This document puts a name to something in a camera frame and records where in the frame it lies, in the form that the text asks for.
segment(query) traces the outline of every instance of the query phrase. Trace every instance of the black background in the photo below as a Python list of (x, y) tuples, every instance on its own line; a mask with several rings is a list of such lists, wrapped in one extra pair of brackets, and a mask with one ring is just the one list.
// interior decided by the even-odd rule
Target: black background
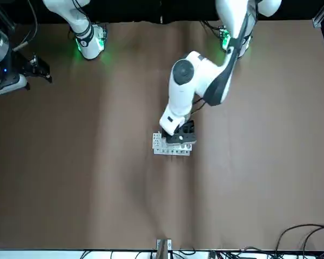
[[(39, 23), (65, 23), (57, 14), (49, 12), (42, 0), (31, 0), (31, 3)], [(311, 19), (322, 5), (324, 0), (282, 0), (280, 9), (272, 17), (262, 16), (260, 19)], [(3, 4), (3, 7), (16, 23), (32, 23), (33, 17), (26, 0), (16, 0)], [(93, 22), (160, 23), (160, 16), (163, 16), (164, 23), (218, 19), (215, 0), (91, 0), (83, 9)]]

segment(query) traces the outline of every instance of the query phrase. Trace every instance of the perforated metal bracket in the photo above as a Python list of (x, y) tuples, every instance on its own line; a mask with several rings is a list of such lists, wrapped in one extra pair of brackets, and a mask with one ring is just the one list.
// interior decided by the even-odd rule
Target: perforated metal bracket
[[(160, 243), (163, 239), (157, 239), (156, 240), (156, 249), (159, 249)], [(172, 240), (171, 239), (167, 239), (167, 247), (168, 247), (168, 251), (172, 250)]]
[(168, 145), (160, 132), (152, 135), (152, 149), (155, 155), (184, 155), (189, 156), (192, 151), (192, 143), (182, 145)]

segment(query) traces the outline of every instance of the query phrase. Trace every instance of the brown table surface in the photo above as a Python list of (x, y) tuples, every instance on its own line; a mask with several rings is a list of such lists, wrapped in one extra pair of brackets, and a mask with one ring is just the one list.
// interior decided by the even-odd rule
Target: brown table surface
[[(190, 157), (153, 155), (173, 63), (220, 64), (197, 22), (109, 26), (84, 60), (68, 26), (42, 25), (35, 50), (54, 83), (0, 96), (0, 248), (273, 249), (324, 223), (324, 42), (311, 21), (259, 22), (226, 102), (195, 116)], [(299, 249), (310, 229), (286, 235)], [(308, 249), (324, 249), (324, 231)]]

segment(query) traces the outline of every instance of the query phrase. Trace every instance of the metal stand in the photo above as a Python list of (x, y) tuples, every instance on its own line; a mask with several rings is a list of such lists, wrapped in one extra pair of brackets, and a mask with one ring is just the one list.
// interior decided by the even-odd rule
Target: metal stand
[(324, 20), (324, 6), (320, 9), (317, 15), (312, 19), (315, 28), (321, 28), (321, 23)]
[(156, 259), (168, 259), (168, 250), (172, 250), (172, 240), (158, 239), (156, 241)]

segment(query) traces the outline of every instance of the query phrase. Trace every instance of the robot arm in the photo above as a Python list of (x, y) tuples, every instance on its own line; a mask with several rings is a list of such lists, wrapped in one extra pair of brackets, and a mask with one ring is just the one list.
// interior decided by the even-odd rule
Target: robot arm
[(168, 135), (174, 135), (190, 118), (195, 93), (210, 106), (219, 105), (225, 100), (235, 64), (245, 52), (247, 38), (257, 21), (257, 7), (263, 15), (270, 16), (280, 4), (281, 0), (216, 0), (219, 18), (231, 36), (224, 63), (217, 66), (193, 51), (173, 65), (169, 100), (159, 122)]
[(75, 33), (77, 44), (86, 59), (96, 58), (104, 50), (106, 31), (91, 24), (84, 12), (79, 11), (90, 0), (43, 0), (44, 5), (63, 17)]

